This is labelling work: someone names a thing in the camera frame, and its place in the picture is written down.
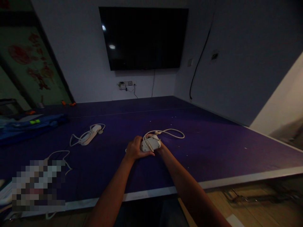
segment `forearm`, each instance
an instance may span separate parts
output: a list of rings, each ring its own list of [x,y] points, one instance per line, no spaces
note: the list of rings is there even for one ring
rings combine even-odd
[[[99,198],[86,226],[113,226],[122,204],[133,161],[123,159],[117,172]]]
[[[197,181],[165,145],[161,145],[158,153],[162,156],[177,192],[196,224],[198,226],[230,226]]]

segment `white wall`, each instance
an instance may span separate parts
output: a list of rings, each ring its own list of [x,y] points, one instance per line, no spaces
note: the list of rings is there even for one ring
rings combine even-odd
[[[214,0],[190,5],[175,96],[189,101],[189,88],[205,43]],[[192,102],[250,125],[303,51],[300,1],[217,0],[214,24],[197,68]],[[211,62],[213,50],[219,57]],[[187,61],[193,58],[193,65]]]
[[[183,0],[32,0],[32,3],[76,102],[135,98],[116,85],[128,80],[137,81],[139,98],[152,95],[153,70],[110,71],[99,6],[187,6]],[[156,70],[153,96],[174,94],[176,72],[177,69]]]
[[[286,74],[275,92],[262,108],[251,128],[270,135],[280,128],[291,134],[301,126],[303,118],[303,54]]]

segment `pixelated area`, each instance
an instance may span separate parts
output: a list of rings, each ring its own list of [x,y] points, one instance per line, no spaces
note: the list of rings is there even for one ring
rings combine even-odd
[[[65,183],[64,160],[31,160],[12,179],[12,211],[65,211],[57,190]]]

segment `glass door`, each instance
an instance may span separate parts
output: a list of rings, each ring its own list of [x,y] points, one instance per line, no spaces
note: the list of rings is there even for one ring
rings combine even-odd
[[[0,1],[0,66],[31,108],[74,102],[30,1]]]

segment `black television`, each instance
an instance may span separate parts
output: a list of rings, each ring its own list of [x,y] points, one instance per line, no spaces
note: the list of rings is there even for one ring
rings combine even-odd
[[[188,9],[99,7],[110,70],[179,68]]]

